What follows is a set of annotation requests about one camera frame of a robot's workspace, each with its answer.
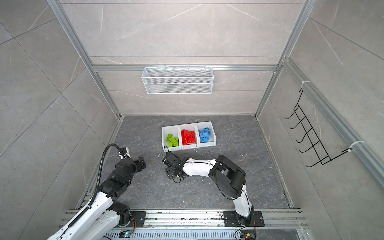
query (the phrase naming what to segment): pile of green blocks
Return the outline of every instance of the pile of green blocks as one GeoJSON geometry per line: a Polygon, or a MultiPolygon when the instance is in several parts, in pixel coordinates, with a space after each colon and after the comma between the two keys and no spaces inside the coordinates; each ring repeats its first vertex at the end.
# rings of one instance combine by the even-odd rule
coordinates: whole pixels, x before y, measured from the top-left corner
{"type": "Polygon", "coordinates": [[[169,147],[179,146],[179,138],[172,137],[172,134],[168,134],[166,142],[169,142],[169,147]]]}

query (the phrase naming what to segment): pile of red blocks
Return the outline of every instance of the pile of red blocks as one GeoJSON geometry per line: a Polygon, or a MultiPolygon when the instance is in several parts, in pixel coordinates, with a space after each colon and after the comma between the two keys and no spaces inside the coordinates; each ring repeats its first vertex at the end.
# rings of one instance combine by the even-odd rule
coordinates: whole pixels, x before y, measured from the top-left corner
{"type": "Polygon", "coordinates": [[[183,145],[196,143],[195,131],[190,132],[188,130],[183,129],[181,131],[181,140],[183,142],[183,145]]]}

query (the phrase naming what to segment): black mounting plate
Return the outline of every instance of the black mounting plate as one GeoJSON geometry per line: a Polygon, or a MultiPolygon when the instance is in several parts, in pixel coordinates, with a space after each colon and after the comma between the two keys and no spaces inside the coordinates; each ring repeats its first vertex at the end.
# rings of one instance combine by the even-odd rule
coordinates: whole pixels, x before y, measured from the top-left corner
{"type": "MultiPolygon", "coordinates": [[[[145,216],[147,212],[145,211],[132,211],[131,213],[131,218],[135,218],[136,221],[136,227],[144,227],[144,221],[145,221],[145,216]]],[[[129,224],[126,227],[133,227],[133,221],[130,221],[129,224]]]]}
{"type": "MultiPolygon", "coordinates": [[[[224,211],[224,225],[226,227],[242,227],[241,224],[235,224],[237,223],[239,215],[236,213],[236,211],[224,211]]],[[[261,211],[253,211],[251,212],[251,224],[250,227],[253,226],[253,220],[256,222],[257,227],[263,227],[264,224],[264,218],[261,211]]]]}

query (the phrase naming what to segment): white zip tie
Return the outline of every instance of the white zip tie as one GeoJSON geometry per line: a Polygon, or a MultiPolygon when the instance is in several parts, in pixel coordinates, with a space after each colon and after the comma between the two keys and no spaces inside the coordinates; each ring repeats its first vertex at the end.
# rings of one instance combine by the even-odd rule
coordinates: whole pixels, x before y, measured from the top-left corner
{"type": "Polygon", "coordinates": [[[304,83],[309,83],[309,82],[310,82],[310,81],[302,81],[302,82],[301,82],[301,87],[300,87],[300,88],[303,88],[303,84],[304,84],[304,83]]]}
{"type": "Polygon", "coordinates": [[[352,147],[353,147],[353,145],[355,145],[356,143],[359,143],[359,142],[364,142],[364,143],[365,143],[365,141],[356,141],[356,142],[352,143],[352,144],[349,146],[347,152],[351,152],[351,151],[352,151],[352,147]]]}

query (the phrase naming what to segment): white plastic bin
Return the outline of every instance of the white plastic bin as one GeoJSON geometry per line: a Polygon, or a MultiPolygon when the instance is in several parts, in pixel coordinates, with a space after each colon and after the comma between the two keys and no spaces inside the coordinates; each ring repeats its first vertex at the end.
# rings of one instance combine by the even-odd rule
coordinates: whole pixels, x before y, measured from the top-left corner
{"type": "Polygon", "coordinates": [[[197,132],[197,135],[199,136],[199,139],[197,141],[198,147],[216,146],[216,134],[215,134],[212,122],[197,122],[197,123],[195,123],[195,125],[196,125],[195,131],[197,132]],[[206,127],[209,128],[211,135],[209,136],[208,142],[201,142],[199,130],[203,130],[206,127]]]}
{"type": "Polygon", "coordinates": [[[172,137],[174,137],[174,138],[177,138],[177,137],[179,138],[179,146],[166,148],[164,150],[164,152],[167,152],[168,150],[170,150],[170,151],[181,150],[181,145],[182,145],[181,133],[179,131],[179,126],[178,125],[162,127],[161,131],[162,131],[162,145],[163,145],[163,149],[164,149],[164,146],[167,146],[167,147],[169,146],[169,142],[166,142],[168,134],[172,134],[172,137]]]}
{"type": "Polygon", "coordinates": [[[196,132],[196,124],[195,123],[190,123],[190,124],[182,124],[179,125],[179,142],[181,145],[181,149],[191,149],[191,148],[197,148],[198,143],[199,143],[199,132],[196,132]],[[194,131],[195,132],[195,137],[196,137],[196,143],[195,144],[188,144],[188,145],[183,145],[183,142],[181,140],[181,131],[185,129],[190,132],[194,131]]]}

